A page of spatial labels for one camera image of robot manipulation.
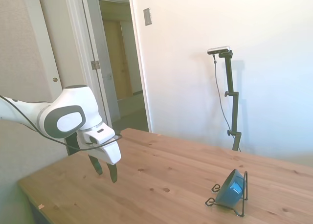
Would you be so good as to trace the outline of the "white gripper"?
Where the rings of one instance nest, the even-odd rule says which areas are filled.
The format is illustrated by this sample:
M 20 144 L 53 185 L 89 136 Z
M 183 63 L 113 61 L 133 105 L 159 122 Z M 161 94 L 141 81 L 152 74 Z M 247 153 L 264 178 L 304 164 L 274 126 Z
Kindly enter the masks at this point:
M 98 159 L 107 163 L 110 178 L 117 182 L 117 166 L 121 159 L 121 152 L 117 143 L 117 137 L 112 128 L 105 123 L 86 130 L 78 130 L 77 138 L 81 150 L 89 154 L 89 159 L 98 175 L 102 175 L 102 167 Z

